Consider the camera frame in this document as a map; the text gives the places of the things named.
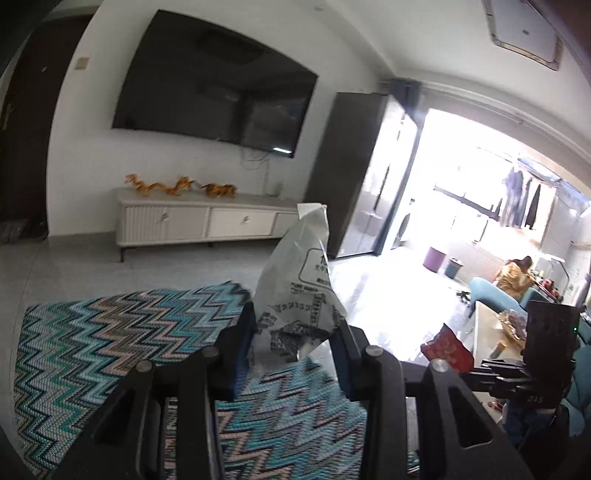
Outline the white printed paper bag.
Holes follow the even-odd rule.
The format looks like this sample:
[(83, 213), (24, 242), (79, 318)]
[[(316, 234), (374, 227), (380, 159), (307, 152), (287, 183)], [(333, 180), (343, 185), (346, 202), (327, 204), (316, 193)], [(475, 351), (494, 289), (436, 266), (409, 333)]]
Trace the white printed paper bag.
[(256, 333), (249, 367), (256, 377), (304, 359), (346, 320), (329, 272), (327, 208), (301, 203), (297, 213), (264, 266), (253, 297)]

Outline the red white wrapper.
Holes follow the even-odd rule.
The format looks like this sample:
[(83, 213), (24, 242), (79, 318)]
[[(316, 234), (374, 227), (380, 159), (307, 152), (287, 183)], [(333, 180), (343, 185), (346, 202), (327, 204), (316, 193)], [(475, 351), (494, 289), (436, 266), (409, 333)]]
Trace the red white wrapper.
[(457, 373), (468, 373), (475, 366), (472, 353), (447, 324), (431, 340), (423, 343), (420, 350), (429, 361), (445, 360)]

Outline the teal zigzag knitted blanket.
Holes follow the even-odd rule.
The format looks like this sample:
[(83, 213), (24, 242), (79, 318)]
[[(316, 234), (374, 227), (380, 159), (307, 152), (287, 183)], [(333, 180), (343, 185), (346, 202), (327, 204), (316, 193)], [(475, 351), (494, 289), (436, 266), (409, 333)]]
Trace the teal zigzag knitted blanket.
[[(21, 327), (14, 413), (25, 465), (53, 476), (89, 417), (138, 362), (158, 365), (211, 346), (249, 302), (226, 282), (29, 307)], [(356, 479), (367, 414), (311, 359), (245, 383), (217, 405), (229, 479)]]

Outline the teal chair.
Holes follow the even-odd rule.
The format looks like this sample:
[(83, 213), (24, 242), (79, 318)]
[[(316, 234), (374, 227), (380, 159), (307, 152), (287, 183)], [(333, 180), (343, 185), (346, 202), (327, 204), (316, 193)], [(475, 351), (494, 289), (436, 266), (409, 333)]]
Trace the teal chair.
[(478, 302), (487, 306), (495, 313), (514, 310), (522, 316), (527, 316), (527, 310), (522, 303), (509, 294), (505, 293), (490, 281), (473, 277), (469, 282), (470, 304), (468, 307), (468, 316), (472, 317), (476, 310)]

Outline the purple round stool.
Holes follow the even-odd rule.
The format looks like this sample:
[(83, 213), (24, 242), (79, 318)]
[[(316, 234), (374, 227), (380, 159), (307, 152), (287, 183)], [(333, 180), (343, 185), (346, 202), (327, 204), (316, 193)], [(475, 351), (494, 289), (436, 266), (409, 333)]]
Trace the purple round stool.
[(429, 271), (437, 273), (442, 267), (445, 259), (446, 254), (444, 252), (438, 250), (437, 248), (430, 247), (425, 257), (423, 266)]

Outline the teal small waste bin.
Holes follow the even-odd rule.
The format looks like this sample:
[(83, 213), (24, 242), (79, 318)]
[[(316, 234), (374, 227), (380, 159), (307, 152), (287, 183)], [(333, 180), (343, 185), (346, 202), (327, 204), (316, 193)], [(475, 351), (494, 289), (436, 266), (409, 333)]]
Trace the teal small waste bin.
[(463, 266), (464, 263), (461, 260), (456, 258), (450, 258), (444, 274), (449, 279), (454, 280), (457, 277), (460, 270), (463, 268)]

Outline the white low TV cabinet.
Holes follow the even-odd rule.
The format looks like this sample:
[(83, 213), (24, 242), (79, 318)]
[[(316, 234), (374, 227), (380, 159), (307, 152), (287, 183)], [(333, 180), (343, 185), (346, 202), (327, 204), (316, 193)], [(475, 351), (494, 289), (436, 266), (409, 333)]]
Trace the white low TV cabinet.
[(155, 192), (143, 197), (120, 188), (116, 198), (121, 259), (138, 247), (276, 239), (298, 220), (296, 202), (267, 196), (210, 198), (186, 192), (173, 197)]

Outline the golden tiger figurine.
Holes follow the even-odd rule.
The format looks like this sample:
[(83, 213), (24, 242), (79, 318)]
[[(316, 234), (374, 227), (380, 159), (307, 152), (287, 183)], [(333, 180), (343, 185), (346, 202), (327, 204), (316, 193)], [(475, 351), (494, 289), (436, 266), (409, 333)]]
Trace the golden tiger figurine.
[(232, 184), (208, 183), (201, 186), (201, 190), (209, 198), (230, 197), (235, 198), (238, 187)]

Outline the hanging dark clothes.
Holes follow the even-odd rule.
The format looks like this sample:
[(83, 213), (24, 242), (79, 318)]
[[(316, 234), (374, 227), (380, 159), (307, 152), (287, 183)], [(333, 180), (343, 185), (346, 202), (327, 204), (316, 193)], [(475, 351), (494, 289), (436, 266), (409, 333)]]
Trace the hanging dark clothes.
[(512, 168), (503, 180), (501, 200), (489, 212), (489, 217), (502, 227), (523, 229), (533, 227), (535, 221), (527, 223), (530, 216), (536, 217), (538, 206), (533, 207), (535, 200), (540, 200), (542, 178), (528, 170)]

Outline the golden dragon figurine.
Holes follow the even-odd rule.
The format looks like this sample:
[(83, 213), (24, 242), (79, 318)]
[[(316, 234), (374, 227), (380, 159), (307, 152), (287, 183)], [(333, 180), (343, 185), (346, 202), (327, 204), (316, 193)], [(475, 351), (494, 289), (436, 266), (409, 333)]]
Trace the golden dragon figurine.
[(187, 176), (180, 176), (174, 185), (167, 185), (161, 182), (146, 183), (141, 180), (136, 174), (128, 174), (125, 176), (125, 184), (129, 184), (142, 196), (147, 197), (156, 190), (161, 190), (168, 196), (179, 196), (182, 191), (191, 189), (194, 181)]

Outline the silver double-door refrigerator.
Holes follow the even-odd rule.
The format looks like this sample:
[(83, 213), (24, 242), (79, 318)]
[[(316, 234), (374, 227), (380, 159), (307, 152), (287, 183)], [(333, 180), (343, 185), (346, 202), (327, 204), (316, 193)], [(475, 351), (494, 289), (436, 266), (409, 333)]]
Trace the silver double-door refrigerator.
[(401, 111), (391, 95), (335, 96), (304, 194), (327, 208), (331, 259), (374, 251), (382, 224), (376, 208)]

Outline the dark brown entrance door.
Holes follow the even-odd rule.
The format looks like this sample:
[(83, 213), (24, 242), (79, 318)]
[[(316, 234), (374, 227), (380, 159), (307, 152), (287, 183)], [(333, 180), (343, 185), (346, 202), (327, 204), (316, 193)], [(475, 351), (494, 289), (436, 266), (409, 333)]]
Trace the dark brown entrance door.
[(65, 73), (92, 16), (42, 23), (16, 63), (1, 116), (1, 242), (48, 235), (46, 171)]

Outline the large black wall television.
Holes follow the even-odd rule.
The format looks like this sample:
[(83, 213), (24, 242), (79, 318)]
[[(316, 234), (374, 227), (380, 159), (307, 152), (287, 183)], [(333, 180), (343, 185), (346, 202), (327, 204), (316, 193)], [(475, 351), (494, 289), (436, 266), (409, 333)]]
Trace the large black wall television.
[(152, 17), (112, 126), (294, 157), (314, 72), (238, 32), (179, 13)]

